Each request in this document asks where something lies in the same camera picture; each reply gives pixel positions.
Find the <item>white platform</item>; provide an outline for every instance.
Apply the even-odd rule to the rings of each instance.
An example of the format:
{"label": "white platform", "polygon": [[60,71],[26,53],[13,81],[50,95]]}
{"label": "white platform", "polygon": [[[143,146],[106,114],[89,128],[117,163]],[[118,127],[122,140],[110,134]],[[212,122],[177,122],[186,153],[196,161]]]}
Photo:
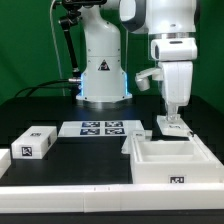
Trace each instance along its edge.
{"label": "white platform", "polygon": [[58,137],[127,136],[133,130],[144,130],[141,121],[70,121],[63,123]]}

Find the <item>robot logo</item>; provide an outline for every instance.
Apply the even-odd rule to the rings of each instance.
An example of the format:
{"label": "robot logo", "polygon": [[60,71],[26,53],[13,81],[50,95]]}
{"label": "robot logo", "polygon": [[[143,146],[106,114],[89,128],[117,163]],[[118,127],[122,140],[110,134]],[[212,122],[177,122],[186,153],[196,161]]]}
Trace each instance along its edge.
{"label": "robot logo", "polygon": [[110,71],[110,68],[106,62],[106,60],[103,60],[103,62],[101,63],[99,69],[99,71]]}

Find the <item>black tabletop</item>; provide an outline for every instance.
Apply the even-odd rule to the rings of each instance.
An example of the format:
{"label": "black tabletop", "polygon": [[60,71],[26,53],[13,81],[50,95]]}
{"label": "black tabletop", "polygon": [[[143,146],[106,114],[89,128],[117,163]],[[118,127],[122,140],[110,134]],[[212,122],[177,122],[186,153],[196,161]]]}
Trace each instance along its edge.
{"label": "black tabletop", "polygon": [[[224,116],[201,98],[193,96],[180,114],[187,125],[222,162]],[[0,106],[0,148],[30,126],[64,121],[140,120],[153,130],[153,140],[182,140],[162,136],[157,115],[165,115],[160,96],[135,96],[133,104],[115,110],[94,110],[72,104],[70,97],[29,97],[8,100]],[[58,138],[42,160],[12,160],[0,186],[131,184],[129,156],[121,154],[125,137]],[[0,223],[223,223],[224,211],[144,211],[69,214],[0,215]]]}

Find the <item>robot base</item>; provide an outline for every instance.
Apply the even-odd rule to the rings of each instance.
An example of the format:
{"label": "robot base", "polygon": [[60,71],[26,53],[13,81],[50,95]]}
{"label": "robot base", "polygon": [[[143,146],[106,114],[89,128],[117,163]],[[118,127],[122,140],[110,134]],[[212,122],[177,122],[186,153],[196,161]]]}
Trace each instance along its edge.
{"label": "robot base", "polygon": [[78,106],[88,107],[92,109],[99,109],[99,110],[117,109],[132,104],[132,97],[130,96],[129,98],[125,98],[120,101],[111,101],[111,102],[96,102],[77,98],[76,103]]}

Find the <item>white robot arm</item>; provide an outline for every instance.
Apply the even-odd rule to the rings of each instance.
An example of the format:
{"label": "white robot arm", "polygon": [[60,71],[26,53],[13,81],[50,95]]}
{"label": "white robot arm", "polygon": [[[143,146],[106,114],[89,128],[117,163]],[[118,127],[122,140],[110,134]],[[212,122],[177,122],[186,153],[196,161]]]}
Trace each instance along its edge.
{"label": "white robot arm", "polygon": [[[100,6],[104,9],[118,9],[119,0],[63,0],[62,5],[67,15],[60,24],[65,32],[71,26],[81,22],[86,42],[86,69],[78,74],[74,72],[73,82],[80,83],[80,93],[76,103],[96,109],[113,109],[131,102],[132,95],[127,90],[127,75],[121,68],[120,31],[100,14]],[[73,67],[77,61],[71,52]]]}
{"label": "white robot arm", "polygon": [[191,93],[193,64],[197,58],[195,12],[197,0],[121,0],[120,19],[132,33],[148,33],[150,57],[156,68],[136,75],[140,90],[150,88],[148,76],[162,82],[166,120],[178,123],[179,106],[186,106]]}

